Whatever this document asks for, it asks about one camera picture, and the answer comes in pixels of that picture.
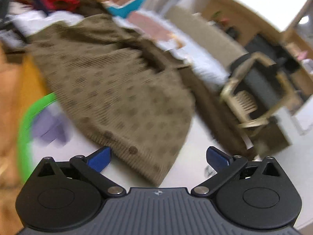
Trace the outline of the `brown polka dot garment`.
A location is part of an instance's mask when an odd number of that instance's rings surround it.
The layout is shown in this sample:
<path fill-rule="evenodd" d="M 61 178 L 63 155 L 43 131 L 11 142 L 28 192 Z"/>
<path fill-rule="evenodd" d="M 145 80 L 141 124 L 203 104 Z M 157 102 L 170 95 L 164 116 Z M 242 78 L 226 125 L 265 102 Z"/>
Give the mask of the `brown polka dot garment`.
<path fill-rule="evenodd" d="M 189 65 L 107 14 L 53 23 L 30 36 L 28 50 L 82 134 L 156 186 L 196 111 L 228 153 L 247 153 L 238 127 Z"/>

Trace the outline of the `beige office chair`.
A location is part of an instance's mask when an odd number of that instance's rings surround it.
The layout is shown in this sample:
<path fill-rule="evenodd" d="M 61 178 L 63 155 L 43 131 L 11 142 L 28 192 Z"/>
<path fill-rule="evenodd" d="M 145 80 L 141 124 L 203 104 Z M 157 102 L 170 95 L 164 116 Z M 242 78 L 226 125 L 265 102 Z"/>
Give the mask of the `beige office chair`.
<path fill-rule="evenodd" d="M 269 124 L 277 123 L 275 112 L 293 99 L 296 87 L 284 68 L 262 52 L 239 57 L 230 69 L 220 100 L 235 115 L 238 127 L 254 138 Z"/>

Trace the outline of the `beige bed headboard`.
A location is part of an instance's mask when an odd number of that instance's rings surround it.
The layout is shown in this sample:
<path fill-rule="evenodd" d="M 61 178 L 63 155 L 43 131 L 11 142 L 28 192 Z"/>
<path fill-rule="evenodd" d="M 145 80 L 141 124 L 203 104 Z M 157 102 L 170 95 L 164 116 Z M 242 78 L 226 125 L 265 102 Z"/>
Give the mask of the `beige bed headboard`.
<path fill-rule="evenodd" d="M 165 18 L 189 35 L 224 67 L 247 54 L 247 51 L 218 27 L 210 25 L 199 14 L 192 14 L 177 5 L 171 7 Z"/>

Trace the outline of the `pink gift box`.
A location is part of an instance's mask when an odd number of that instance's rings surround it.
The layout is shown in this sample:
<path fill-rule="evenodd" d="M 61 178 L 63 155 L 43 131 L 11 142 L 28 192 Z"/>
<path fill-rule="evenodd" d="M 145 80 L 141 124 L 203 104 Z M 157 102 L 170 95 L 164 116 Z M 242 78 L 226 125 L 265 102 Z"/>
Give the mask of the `pink gift box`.
<path fill-rule="evenodd" d="M 174 40 L 176 48 L 180 49 L 184 47 L 183 41 L 176 36 L 172 31 L 156 22 L 149 16 L 143 15 L 139 12 L 132 12 L 128 17 L 127 21 L 137 28 L 142 30 L 145 34 L 150 36 L 155 41 L 171 41 Z"/>

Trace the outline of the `white quilted mattress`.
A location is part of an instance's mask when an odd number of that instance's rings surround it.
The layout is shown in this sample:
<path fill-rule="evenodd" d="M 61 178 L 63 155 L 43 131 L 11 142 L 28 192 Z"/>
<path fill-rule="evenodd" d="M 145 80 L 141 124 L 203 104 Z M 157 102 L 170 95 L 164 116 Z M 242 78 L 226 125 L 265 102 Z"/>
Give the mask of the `white quilted mattress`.
<path fill-rule="evenodd" d="M 119 16 L 114 16 L 112 19 L 119 27 L 135 30 L 149 38 L 152 37 L 152 34 L 148 30 L 144 30 L 144 27 L 155 24 L 156 26 L 152 28 L 153 33 L 165 30 L 169 36 L 169 40 L 157 37 L 157 47 L 169 51 L 172 56 L 182 60 L 185 64 L 190 63 L 195 74 L 212 90 L 218 91 L 226 83 L 229 73 L 222 68 L 220 62 L 174 24 L 150 11 L 140 10 L 135 15 L 139 16 L 139 22 L 143 23 L 142 27 L 136 22 L 131 22 L 130 19 L 123 19 Z M 19 15 L 9 15 L 8 18 L 21 27 L 22 33 L 27 37 L 58 21 L 73 26 L 84 19 L 82 15 L 67 11 L 57 11 L 46 16 L 42 11 L 35 10 Z"/>

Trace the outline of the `brown cardboard sheet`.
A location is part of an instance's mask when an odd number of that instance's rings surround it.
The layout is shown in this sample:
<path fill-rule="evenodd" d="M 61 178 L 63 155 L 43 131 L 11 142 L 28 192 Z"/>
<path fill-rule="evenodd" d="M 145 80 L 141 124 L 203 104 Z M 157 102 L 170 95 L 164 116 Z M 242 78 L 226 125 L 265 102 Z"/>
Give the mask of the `brown cardboard sheet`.
<path fill-rule="evenodd" d="M 48 93 L 31 55 L 14 64 L 1 54 L 1 141 L 16 133 L 17 122 L 27 109 Z"/>

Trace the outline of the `blue toy box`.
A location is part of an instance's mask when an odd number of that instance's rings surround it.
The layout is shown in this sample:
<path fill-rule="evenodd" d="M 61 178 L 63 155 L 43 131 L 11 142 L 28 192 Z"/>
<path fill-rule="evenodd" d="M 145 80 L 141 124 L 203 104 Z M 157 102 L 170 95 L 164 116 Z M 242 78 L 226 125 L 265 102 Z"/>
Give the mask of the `blue toy box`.
<path fill-rule="evenodd" d="M 138 10 L 146 0 L 108 0 L 103 2 L 106 10 L 112 16 L 127 18 L 128 15 Z"/>

